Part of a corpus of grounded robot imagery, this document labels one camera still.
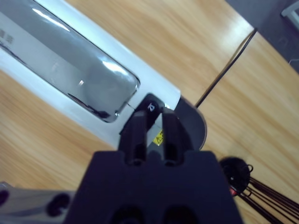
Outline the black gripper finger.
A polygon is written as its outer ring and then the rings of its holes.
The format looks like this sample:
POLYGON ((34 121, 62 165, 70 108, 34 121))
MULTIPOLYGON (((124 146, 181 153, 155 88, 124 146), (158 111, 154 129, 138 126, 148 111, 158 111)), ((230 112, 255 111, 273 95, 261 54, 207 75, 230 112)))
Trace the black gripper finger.
POLYGON ((165 166, 184 166, 185 154, 194 150, 190 135, 175 112, 167 107, 162 111, 162 124, 162 163, 165 166))
POLYGON ((124 127, 118 150, 127 165, 140 166, 147 157, 147 118, 145 111, 135 112, 124 127))

